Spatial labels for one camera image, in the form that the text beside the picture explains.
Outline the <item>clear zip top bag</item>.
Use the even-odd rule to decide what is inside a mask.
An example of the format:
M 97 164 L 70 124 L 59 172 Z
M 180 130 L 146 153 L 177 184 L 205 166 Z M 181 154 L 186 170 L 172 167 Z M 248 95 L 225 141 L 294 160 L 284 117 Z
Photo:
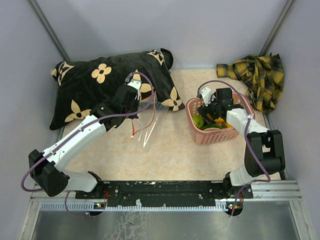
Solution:
M 159 133 L 162 131 L 169 107 L 162 105 L 156 95 L 152 100 L 151 97 L 142 100 L 138 109 L 141 110 L 143 107 L 146 107 L 146 109 L 131 120 L 131 139 L 139 147 L 147 150 L 155 144 Z

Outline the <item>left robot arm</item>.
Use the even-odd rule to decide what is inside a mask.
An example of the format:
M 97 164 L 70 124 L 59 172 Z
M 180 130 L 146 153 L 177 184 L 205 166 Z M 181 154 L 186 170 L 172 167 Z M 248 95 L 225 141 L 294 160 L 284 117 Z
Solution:
M 30 176 L 49 197 L 64 191 L 85 192 L 95 199 L 103 195 L 104 186 L 94 173 L 67 171 L 66 166 L 94 139 L 137 114 L 141 86 L 138 80 L 122 85 L 60 141 L 42 152 L 33 150 L 29 154 Z

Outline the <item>yellow toy mango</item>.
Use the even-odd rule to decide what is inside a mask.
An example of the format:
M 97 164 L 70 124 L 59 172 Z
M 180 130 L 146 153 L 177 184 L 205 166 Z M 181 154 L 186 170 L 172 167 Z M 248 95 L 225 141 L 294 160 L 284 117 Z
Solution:
M 214 122 L 215 122 L 216 124 L 226 124 L 226 123 L 227 123 L 227 122 L 226 122 L 223 118 L 221 118 L 221 117 L 215 119 Z

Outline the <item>pink plastic basket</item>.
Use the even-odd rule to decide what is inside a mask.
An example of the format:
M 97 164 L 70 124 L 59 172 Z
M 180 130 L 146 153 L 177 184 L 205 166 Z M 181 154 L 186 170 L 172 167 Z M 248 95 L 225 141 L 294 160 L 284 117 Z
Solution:
M 255 117 L 255 113 L 250 106 L 248 99 L 243 94 L 232 91 L 231 89 L 218 88 L 211 98 L 211 102 L 213 101 L 221 101 L 222 103 L 229 104 L 227 111 L 242 109 L 245 114 Z M 199 145 L 209 145 L 232 140 L 239 135 L 239 132 L 234 127 L 224 129 L 198 129 L 193 123 L 192 116 L 199 115 L 197 109 L 203 104 L 204 101 L 202 98 L 195 97 L 187 102 L 185 108 L 191 137 L 195 143 Z

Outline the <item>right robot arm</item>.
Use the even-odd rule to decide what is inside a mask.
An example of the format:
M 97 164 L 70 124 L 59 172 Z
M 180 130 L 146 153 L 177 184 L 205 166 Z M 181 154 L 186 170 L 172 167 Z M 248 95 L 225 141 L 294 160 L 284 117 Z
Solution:
M 207 123 L 221 118 L 245 139 L 243 165 L 224 178 L 223 192 L 229 198 L 235 198 L 242 186 L 255 182 L 260 176 L 265 175 L 269 180 L 270 175 L 286 167 L 282 133 L 259 124 L 246 103 L 234 103 L 233 94 L 229 87 L 216 91 L 202 87 L 197 95 L 203 100 L 197 111 Z

